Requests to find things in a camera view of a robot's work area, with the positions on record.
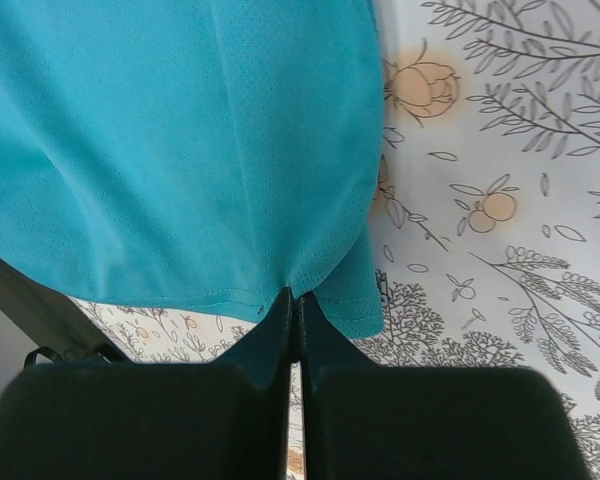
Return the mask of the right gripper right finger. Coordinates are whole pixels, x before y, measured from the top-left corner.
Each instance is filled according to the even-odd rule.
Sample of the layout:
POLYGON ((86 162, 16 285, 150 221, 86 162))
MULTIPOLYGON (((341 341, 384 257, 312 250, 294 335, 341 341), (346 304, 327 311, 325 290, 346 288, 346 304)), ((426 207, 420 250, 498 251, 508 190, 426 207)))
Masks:
POLYGON ((585 479, 559 396, 526 368, 374 363, 299 301, 309 479, 585 479))

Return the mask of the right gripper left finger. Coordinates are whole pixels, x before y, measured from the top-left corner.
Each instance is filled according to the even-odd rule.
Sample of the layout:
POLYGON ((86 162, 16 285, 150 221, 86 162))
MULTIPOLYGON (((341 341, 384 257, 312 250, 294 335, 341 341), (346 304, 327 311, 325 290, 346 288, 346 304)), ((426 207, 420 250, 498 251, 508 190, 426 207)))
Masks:
POLYGON ((28 362, 0 399, 0 479, 281 479, 294 299, 208 363, 28 362))

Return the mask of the teal t shirt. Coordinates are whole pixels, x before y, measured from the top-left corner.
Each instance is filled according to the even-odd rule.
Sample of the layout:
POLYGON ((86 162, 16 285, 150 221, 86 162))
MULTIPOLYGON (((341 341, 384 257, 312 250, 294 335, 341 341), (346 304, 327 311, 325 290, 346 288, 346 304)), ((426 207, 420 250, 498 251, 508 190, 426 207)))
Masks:
POLYGON ((369 1, 0 1, 0 259, 68 296, 383 326, 369 1))

